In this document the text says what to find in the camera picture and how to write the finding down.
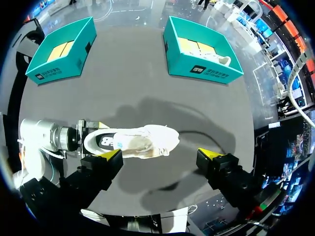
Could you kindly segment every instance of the store floor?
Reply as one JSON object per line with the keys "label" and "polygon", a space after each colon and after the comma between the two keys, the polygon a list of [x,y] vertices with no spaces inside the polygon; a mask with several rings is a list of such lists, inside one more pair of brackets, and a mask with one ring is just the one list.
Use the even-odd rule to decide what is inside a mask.
{"label": "store floor", "polygon": [[277,81],[273,77],[268,59],[263,52],[254,56],[241,35],[226,22],[223,14],[208,6],[206,11],[191,3],[181,0],[78,0],[53,14],[41,25],[48,34],[66,24],[93,16],[97,30],[109,27],[148,27],[164,28],[168,16],[177,16],[206,25],[224,34],[230,42],[244,71],[244,80],[250,97],[254,128],[261,128],[278,120],[274,104],[272,85]]}
{"label": "store floor", "polygon": [[[181,142],[169,157],[125,159],[109,191],[96,197],[91,210],[156,214],[217,195],[197,171],[198,147],[233,153],[243,169],[251,171],[253,121],[260,127],[276,119],[274,107],[267,105],[268,90],[262,88],[268,84],[260,81],[268,76],[268,68],[261,66],[264,55],[251,56],[243,50],[243,39],[231,24],[224,23],[222,14],[211,7],[205,12],[195,7],[188,0],[174,4],[162,0],[78,0],[42,22],[49,33],[92,15],[97,37],[80,77],[41,86],[27,81],[20,121],[50,119],[60,125],[75,125],[88,118],[111,127],[168,125],[181,133]],[[226,35],[244,76],[227,86],[169,76],[162,43],[169,15],[200,22]],[[254,74],[259,66],[259,74]],[[67,175],[80,162],[75,156],[68,157]]]}

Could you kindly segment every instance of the teal shoe box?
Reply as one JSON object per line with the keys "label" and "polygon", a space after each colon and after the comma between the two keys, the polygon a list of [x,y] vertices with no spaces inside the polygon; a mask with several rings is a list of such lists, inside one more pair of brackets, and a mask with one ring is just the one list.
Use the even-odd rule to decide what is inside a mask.
{"label": "teal shoe box", "polygon": [[[231,58],[229,66],[189,55],[178,38],[209,45],[216,54]],[[163,34],[168,73],[228,84],[242,76],[243,70],[225,36],[195,22],[170,16]]]}
{"label": "teal shoe box", "polygon": [[26,75],[38,85],[81,75],[95,38],[93,17],[57,29],[47,35],[40,44]]}

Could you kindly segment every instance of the gray mat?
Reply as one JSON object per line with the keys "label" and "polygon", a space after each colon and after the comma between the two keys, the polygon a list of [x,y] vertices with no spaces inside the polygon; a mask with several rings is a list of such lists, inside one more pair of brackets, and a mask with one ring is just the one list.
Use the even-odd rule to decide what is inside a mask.
{"label": "gray mat", "polygon": [[[97,33],[81,77],[37,86],[27,81],[24,118],[75,125],[100,120],[110,127],[167,125],[181,133],[169,157],[130,158],[90,209],[114,215],[147,215],[186,207],[218,194],[195,165],[197,148],[233,153],[246,171],[253,162],[253,122],[243,78],[228,86],[171,77],[162,31],[115,28]],[[67,175],[79,159],[69,156]]]}

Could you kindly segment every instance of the white sneaker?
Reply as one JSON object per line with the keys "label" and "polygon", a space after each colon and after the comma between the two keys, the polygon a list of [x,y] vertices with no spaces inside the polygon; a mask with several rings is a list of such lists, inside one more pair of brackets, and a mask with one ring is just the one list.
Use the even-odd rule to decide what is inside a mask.
{"label": "white sneaker", "polygon": [[168,156],[179,143],[178,137],[176,130],[155,124],[135,129],[99,129],[86,136],[84,147],[94,155],[121,149],[123,158],[146,159]]}

